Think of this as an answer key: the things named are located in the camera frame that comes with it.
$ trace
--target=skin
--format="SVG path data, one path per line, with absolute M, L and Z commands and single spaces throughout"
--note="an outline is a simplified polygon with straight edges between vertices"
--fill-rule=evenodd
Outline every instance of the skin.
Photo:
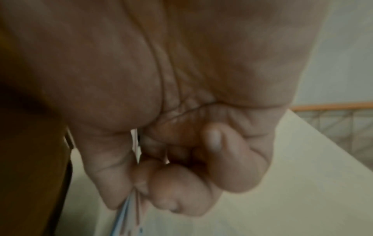
M 1 4 L 107 206 L 135 187 L 160 209 L 198 216 L 263 178 L 328 2 Z

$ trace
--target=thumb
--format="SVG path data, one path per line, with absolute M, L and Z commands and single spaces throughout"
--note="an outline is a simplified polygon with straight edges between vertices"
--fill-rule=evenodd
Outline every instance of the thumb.
M 261 143 L 261 147 L 272 148 L 271 138 L 254 137 L 244 139 L 237 131 L 222 123 L 206 125 L 202 132 L 207 171 L 213 182 L 230 192 L 244 192 L 255 187 L 269 162 L 250 143 Z
M 130 169 L 136 164 L 130 132 L 103 134 L 71 128 L 84 169 L 110 209 L 117 209 L 132 190 Z

